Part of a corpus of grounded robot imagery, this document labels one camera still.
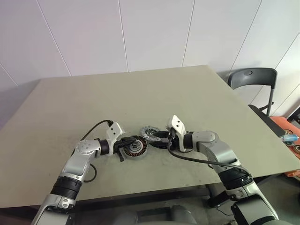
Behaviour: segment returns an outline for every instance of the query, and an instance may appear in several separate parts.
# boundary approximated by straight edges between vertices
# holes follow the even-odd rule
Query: metal gear
[[[158,129],[156,127],[146,126],[146,127],[143,127],[141,129],[141,135],[147,141],[150,141],[150,142],[159,142],[159,141],[161,141],[161,138],[155,137],[153,135],[157,131],[160,131],[160,129]]]
[[[147,142],[141,136],[136,138],[136,141],[132,144],[125,146],[123,149],[124,155],[127,158],[141,158],[144,157],[147,153]]]

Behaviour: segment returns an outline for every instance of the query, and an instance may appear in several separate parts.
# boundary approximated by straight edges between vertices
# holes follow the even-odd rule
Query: floor
[[[293,178],[287,178],[280,175],[259,185],[261,191],[275,208],[281,220],[291,224],[300,224],[300,183]],[[185,206],[200,225],[224,225],[234,220],[233,216],[226,216],[215,208],[206,206],[206,199],[202,198],[184,198],[164,202],[155,202],[148,204],[133,205],[127,207],[117,207],[106,210],[95,210],[77,214],[74,225],[110,225],[113,219],[125,211],[141,211],[153,208],[165,208],[173,205]],[[226,214],[231,214],[230,206],[232,202],[228,201],[219,207]],[[166,220],[167,214],[156,214],[154,216],[142,217],[141,222],[153,220]],[[30,225],[29,221],[5,218],[0,216],[0,225]]]

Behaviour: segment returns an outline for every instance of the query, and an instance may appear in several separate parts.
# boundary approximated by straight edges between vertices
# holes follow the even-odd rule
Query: table
[[[161,130],[176,114],[188,131],[212,130],[253,176],[299,168],[294,155],[208,66],[43,79],[0,131],[0,207],[40,204],[80,138],[95,123],[119,122],[126,135]],[[89,138],[104,138],[106,127]],[[200,153],[191,157],[205,159]],[[98,176],[78,200],[220,182],[205,164],[149,147],[141,160],[94,161]]]

